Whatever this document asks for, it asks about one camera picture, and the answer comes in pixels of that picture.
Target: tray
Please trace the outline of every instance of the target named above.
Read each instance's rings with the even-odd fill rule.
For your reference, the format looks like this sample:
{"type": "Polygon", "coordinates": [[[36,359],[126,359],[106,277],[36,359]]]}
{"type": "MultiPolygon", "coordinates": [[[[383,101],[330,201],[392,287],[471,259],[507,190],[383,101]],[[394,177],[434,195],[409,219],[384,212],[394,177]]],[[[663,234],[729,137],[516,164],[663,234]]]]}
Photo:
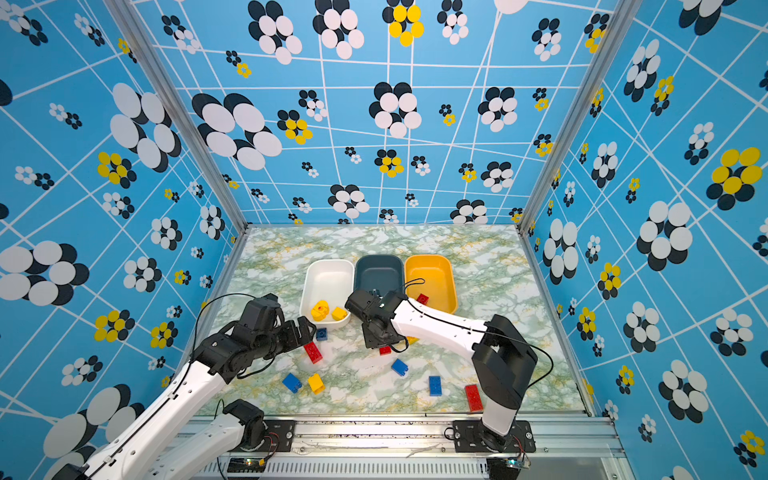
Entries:
{"type": "Polygon", "coordinates": [[[453,281],[451,261],[443,255],[413,255],[406,259],[406,282],[423,278],[425,283],[408,287],[407,294],[418,298],[423,293],[429,297],[427,306],[446,313],[458,309],[456,284],[453,281]]]}
{"type": "Polygon", "coordinates": [[[357,260],[355,290],[385,296],[389,291],[402,293],[405,282],[402,260],[394,255],[365,255],[357,260]]]}
{"type": "Polygon", "coordinates": [[[347,297],[352,294],[354,278],[355,266],[349,260],[332,259],[313,262],[306,269],[299,315],[304,315],[310,322],[328,330],[345,326],[349,323],[349,313],[339,321],[334,320],[331,313],[338,306],[344,308],[347,297]],[[320,300],[328,302],[330,312],[323,321],[316,322],[312,318],[312,307],[320,300]]]}

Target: blue patterned wallpaper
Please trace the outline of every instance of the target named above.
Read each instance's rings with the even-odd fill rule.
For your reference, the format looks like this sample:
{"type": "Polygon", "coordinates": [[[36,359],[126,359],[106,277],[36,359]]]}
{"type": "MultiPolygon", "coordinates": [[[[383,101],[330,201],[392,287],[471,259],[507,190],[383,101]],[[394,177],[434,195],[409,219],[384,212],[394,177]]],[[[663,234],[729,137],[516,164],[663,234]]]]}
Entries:
{"type": "Polygon", "coordinates": [[[616,0],[132,2],[253,223],[525,206],[616,0]]]}
{"type": "Polygon", "coordinates": [[[766,27],[645,0],[524,233],[637,478],[766,478],[766,27]]]}
{"type": "Polygon", "coordinates": [[[0,478],[169,383],[237,235],[101,2],[0,0],[0,478]]]}

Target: marble tabletop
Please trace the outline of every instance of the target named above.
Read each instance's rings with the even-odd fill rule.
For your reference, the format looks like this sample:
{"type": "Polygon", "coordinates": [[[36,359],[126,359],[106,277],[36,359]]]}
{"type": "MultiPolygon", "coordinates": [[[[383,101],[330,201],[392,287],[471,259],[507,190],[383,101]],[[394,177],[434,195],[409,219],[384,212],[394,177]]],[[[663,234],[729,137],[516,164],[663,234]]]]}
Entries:
{"type": "MultiPolygon", "coordinates": [[[[306,269],[312,262],[343,258],[355,263],[372,253],[403,260],[419,253],[447,257],[458,294],[456,315],[474,319],[491,319],[494,313],[506,316],[527,341],[554,359],[554,371],[528,390],[521,410],[584,410],[514,226],[257,227],[250,231],[227,292],[275,293],[285,317],[295,319],[306,269]]],[[[222,299],[214,329],[238,319],[247,300],[239,296],[222,299]]],[[[380,356],[378,350],[366,349],[355,318],[329,331],[328,340],[316,341],[316,345],[323,354],[317,364],[310,362],[304,349],[278,356],[264,372],[232,381],[198,415],[213,415],[219,399],[229,403],[238,398],[252,402],[267,415],[467,412],[464,387],[478,383],[470,362],[424,339],[404,353],[380,356]],[[405,377],[390,368],[398,358],[409,367],[405,377]],[[316,372],[326,386],[319,395],[307,385],[316,372]],[[288,373],[303,384],[297,394],[282,384],[288,373]],[[441,377],[442,396],[429,396],[429,377],[434,375],[441,377]]],[[[257,360],[251,369],[264,365],[257,360]]],[[[548,368],[547,359],[539,355],[534,377],[548,368]]]]}

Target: lego brick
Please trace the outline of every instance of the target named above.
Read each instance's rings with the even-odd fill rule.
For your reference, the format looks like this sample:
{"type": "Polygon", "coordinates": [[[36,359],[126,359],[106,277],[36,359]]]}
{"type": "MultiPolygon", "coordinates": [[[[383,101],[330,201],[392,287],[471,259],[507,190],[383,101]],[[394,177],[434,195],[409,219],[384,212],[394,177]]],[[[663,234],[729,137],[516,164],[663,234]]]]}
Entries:
{"type": "Polygon", "coordinates": [[[310,356],[312,363],[318,363],[323,359],[323,355],[320,354],[320,351],[317,349],[317,345],[315,345],[314,342],[307,343],[304,346],[304,350],[306,351],[306,354],[310,356]]]}
{"type": "Polygon", "coordinates": [[[316,373],[309,377],[307,382],[310,384],[310,388],[312,389],[312,393],[317,395],[318,393],[322,392],[326,389],[326,386],[323,385],[323,379],[320,378],[320,374],[316,373]]]}
{"type": "Polygon", "coordinates": [[[464,387],[467,392],[467,402],[469,402],[469,411],[471,413],[482,412],[482,400],[477,385],[467,385],[464,387]]]}
{"type": "Polygon", "coordinates": [[[442,385],[439,376],[429,377],[429,396],[442,396],[442,385]]]}
{"type": "Polygon", "coordinates": [[[328,302],[325,300],[320,300],[314,307],[312,307],[312,319],[316,322],[322,321],[326,316],[328,316],[328,312],[330,311],[330,308],[328,307],[328,302]]]}
{"type": "Polygon", "coordinates": [[[400,376],[406,376],[406,372],[408,372],[408,366],[401,359],[397,359],[392,364],[392,370],[395,370],[400,376]]]}
{"type": "Polygon", "coordinates": [[[301,389],[301,382],[298,378],[292,373],[289,373],[288,376],[283,380],[283,385],[288,388],[293,393],[298,393],[299,389],[301,389]]]}
{"type": "Polygon", "coordinates": [[[346,318],[346,315],[347,315],[346,310],[339,307],[336,307],[335,309],[333,309],[333,313],[331,313],[331,317],[337,322],[339,320],[344,320],[346,318]]]}

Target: orange tray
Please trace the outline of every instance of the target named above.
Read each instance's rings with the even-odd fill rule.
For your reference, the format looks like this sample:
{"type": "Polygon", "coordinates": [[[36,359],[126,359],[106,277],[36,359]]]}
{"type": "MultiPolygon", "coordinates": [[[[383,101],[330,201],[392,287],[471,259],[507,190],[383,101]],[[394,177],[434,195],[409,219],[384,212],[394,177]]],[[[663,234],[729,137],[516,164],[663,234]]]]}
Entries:
{"type": "Polygon", "coordinates": [[[453,282],[451,261],[443,255],[414,255],[406,260],[406,282],[423,278],[422,285],[409,286],[406,294],[418,298],[429,297],[427,306],[442,312],[454,313],[458,309],[456,284],[453,282]]]}

